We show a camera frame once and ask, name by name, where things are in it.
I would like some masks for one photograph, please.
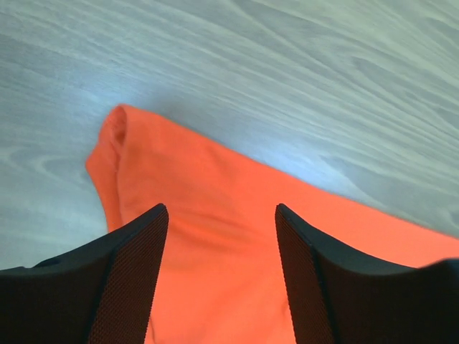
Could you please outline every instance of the orange fabric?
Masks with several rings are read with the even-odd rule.
[[[157,203],[170,213],[148,344],[294,343],[275,206],[376,257],[413,267],[459,240],[321,191],[159,115],[112,111],[87,169],[109,231]]]

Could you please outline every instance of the towel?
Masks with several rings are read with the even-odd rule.
[[[289,176],[137,108],[104,122],[87,170],[114,231],[157,203],[169,232],[147,344],[294,343],[274,213],[284,203],[367,254],[421,267],[459,240]]]

